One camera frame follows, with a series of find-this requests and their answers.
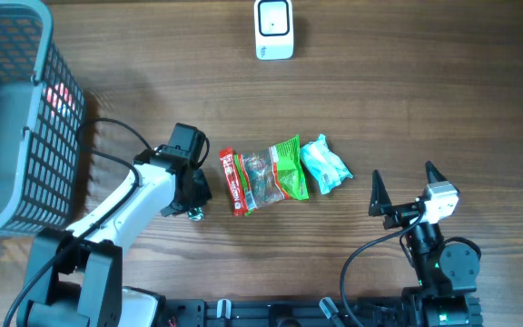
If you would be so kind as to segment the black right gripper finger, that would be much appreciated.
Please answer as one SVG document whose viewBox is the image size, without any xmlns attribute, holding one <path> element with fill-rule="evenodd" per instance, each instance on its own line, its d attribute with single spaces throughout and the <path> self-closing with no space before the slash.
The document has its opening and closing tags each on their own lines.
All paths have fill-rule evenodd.
<svg viewBox="0 0 523 327">
<path fill-rule="evenodd" d="M 425 169 L 428 180 L 425 194 L 459 194 L 459 189 L 431 161 L 425 163 Z"/>
<path fill-rule="evenodd" d="M 392 202 L 378 170 L 372 172 L 371 197 L 369 205 L 369 216 L 389 215 Z"/>
</svg>

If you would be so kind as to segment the green gum pack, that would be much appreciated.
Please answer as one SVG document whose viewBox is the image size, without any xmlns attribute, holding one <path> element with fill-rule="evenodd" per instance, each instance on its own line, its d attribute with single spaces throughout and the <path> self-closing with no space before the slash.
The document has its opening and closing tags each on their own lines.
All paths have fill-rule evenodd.
<svg viewBox="0 0 523 327">
<path fill-rule="evenodd" d="M 188 215 L 188 218 L 194 222 L 199 222 L 204 219 L 204 213 L 203 213 L 202 207 L 191 208 L 187 212 L 187 215 Z"/>
</svg>

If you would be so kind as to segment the red coffee stick sachet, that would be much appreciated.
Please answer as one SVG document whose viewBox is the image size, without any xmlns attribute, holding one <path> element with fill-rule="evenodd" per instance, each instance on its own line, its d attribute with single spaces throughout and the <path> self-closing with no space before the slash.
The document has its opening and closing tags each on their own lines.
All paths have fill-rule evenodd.
<svg viewBox="0 0 523 327">
<path fill-rule="evenodd" d="M 232 198 L 233 214 L 236 216 L 245 215 L 248 212 L 248 209 L 233 149 L 231 147 L 222 149 L 220 151 L 220 160 L 222 162 L 225 180 Z"/>
</svg>

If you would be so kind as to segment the teal tissue pack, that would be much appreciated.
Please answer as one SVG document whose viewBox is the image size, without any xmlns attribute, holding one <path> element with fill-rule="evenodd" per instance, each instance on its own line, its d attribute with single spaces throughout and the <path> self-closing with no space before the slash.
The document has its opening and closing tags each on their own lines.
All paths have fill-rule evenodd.
<svg viewBox="0 0 523 327">
<path fill-rule="evenodd" d="M 345 179 L 353 178 L 345 163 L 330 150 L 324 134 L 301 148 L 301 161 L 318 182 L 321 194 L 328 194 Z"/>
</svg>

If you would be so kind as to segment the green snack bag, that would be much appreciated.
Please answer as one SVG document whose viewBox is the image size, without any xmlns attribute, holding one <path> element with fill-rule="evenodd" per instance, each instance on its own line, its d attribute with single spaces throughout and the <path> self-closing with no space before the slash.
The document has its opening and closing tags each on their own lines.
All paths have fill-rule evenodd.
<svg viewBox="0 0 523 327">
<path fill-rule="evenodd" d="M 233 160 L 244 194 L 245 215 L 283 200 L 309 198 L 297 134 L 259 152 L 235 154 Z"/>
</svg>

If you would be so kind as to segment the red tissue pack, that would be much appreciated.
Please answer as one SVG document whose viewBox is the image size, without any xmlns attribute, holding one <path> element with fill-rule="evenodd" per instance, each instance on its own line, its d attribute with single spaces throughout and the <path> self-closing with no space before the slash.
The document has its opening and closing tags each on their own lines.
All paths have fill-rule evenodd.
<svg viewBox="0 0 523 327">
<path fill-rule="evenodd" d="M 74 99 L 64 83 L 48 86 L 45 91 L 46 102 L 51 106 L 51 116 L 69 118 L 74 112 Z"/>
</svg>

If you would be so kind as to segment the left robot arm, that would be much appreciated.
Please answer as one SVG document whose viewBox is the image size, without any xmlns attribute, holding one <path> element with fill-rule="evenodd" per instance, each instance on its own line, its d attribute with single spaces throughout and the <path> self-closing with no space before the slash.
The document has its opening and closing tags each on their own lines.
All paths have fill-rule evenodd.
<svg viewBox="0 0 523 327">
<path fill-rule="evenodd" d="M 212 198 L 202 164 L 205 133 L 176 124 L 166 144 L 126 166 L 119 187 L 64 230 L 34 238 L 22 291 L 4 324 L 19 326 L 172 326 L 164 296 L 123 286 L 123 258 L 155 215 L 202 218 Z"/>
</svg>

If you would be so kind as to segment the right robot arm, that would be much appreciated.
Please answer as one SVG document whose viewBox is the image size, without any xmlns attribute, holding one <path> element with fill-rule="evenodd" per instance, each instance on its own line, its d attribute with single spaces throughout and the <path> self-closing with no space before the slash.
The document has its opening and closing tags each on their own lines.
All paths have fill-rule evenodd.
<svg viewBox="0 0 523 327">
<path fill-rule="evenodd" d="M 382 216 L 386 230 L 400 231 L 400 246 L 419 285 L 403 289 L 390 315 L 395 326 L 473 326 L 481 323 L 477 290 L 481 250 L 464 237 L 446 238 L 439 221 L 451 216 L 459 189 L 432 162 L 428 183 L 412 203 L 393 204 L 380 173 L 372 173 L 370 216 Z"/>
</svg>

